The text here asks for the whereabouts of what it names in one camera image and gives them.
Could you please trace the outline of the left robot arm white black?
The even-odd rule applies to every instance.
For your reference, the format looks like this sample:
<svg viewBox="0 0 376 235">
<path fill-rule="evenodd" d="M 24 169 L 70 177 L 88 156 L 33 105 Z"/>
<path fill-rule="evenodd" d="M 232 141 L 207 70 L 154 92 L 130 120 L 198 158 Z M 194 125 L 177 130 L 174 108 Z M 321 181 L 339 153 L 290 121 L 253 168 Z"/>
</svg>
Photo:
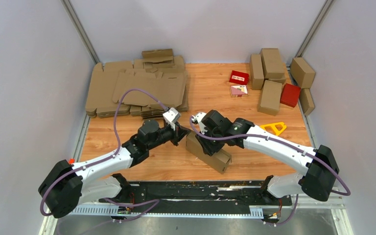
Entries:
<svg viewBox="0 0 376 235">
<path fill-rule="evenodd" d="M 115 198 L 125 202 L 130 188 L 113 179 L 101 177 L 122 169 L 134 167 L 149 157 L 149 151 L 171 142 L 177 146 L 190 133 L 178 122 L 159 127 L 155 120 L 147 120 L 128 141 L 117 149 L 92 160 L 70 164 L 57 162 L 38 188 L 41 195 L 40 211 L 44 216 L 62 218 L 78 205 L 100 198 Z"/>
</svg>

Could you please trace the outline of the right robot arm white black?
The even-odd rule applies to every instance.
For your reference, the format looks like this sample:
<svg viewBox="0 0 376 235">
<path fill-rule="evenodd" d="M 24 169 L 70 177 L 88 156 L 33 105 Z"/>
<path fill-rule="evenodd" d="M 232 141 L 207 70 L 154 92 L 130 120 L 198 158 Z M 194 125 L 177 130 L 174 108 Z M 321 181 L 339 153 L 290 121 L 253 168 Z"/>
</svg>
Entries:
<svg viewBox="0 0 376 235">
<path fill-rule="evenodd" d="M 339 168 L 332 150 L 324 145 L 315 149 L 273 135 L 243 118 L 230 121 L 218 111 L 200 112 L 190 118 L 198 125 L 196 138 L 207 155 L 213 155 L 225 145 L 238 146 L 268 155 L 295 169 L 284 176 L 268 176 L 260 190 L 260 198 L 273 204 L 279 198 L 304 193 L 325 202 L 333 192 Z"/>
</svg>

